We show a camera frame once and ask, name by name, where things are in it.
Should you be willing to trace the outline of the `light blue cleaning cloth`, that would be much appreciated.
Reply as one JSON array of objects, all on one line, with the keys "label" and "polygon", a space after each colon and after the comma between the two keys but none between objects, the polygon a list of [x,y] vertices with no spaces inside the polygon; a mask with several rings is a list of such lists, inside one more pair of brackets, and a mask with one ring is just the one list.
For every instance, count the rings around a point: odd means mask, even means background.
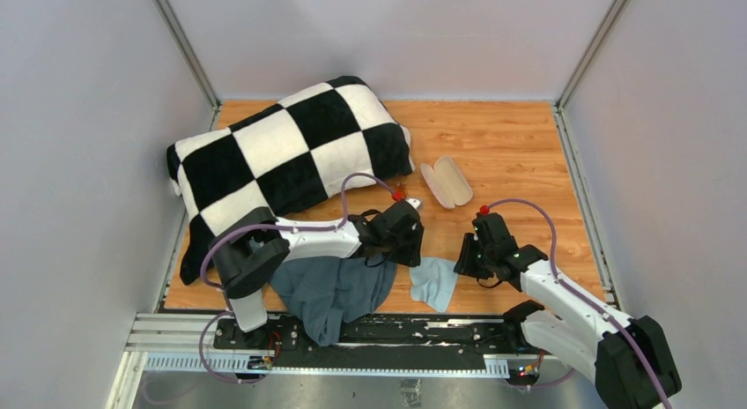
[{"label": "light blue cleaning cloth", "polygon": [[455,265],[452,260],[424,257],[420,265],[411,267],[411,299],[424,302],[438,313],[446,313],[458,278]]}]

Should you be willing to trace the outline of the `pink glasses case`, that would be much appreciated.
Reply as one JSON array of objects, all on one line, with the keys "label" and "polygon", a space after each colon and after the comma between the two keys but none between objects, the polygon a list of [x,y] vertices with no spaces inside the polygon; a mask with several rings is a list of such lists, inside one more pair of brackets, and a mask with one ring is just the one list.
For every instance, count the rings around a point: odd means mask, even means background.
[{"label": "pink glasses case", "polygon": [[419,168],[427,187],[443,208],[452,210],[473,198],[472,188],[450,156],[442,156],[432,165],[423,163]]}]

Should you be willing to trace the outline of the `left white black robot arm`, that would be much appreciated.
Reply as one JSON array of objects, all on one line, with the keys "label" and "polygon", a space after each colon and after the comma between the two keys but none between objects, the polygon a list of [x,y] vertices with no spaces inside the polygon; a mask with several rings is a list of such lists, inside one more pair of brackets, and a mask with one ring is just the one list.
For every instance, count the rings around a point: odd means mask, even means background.
[{"label": "left white black robot arm", "polygon": [[278,267],[310,257],[362,259],[414,267],[421,262],[423,203],[398,197],[386,210],[371,210],[332,221],[278,218],[267,207],[249,215],[215,239],[203,261],[218,272],[219,286],[237,325],[235,336],[247,349],[263,348],[270,338],[263,287]]}]

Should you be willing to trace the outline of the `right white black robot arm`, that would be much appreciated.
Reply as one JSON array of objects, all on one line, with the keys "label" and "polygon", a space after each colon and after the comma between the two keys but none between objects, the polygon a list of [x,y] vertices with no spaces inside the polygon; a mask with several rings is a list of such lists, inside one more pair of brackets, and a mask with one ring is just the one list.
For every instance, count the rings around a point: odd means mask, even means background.
[{"label": "right white black robot arm", "polygon": [[479,213],[465,234],[455,272],[496,278],[527,301],[504,313],[513,353],[544,350],[586,377],[609,408],[654,408],[683,388],[663,328],[597,299],[533,245],[519,246],[504,219]]}]

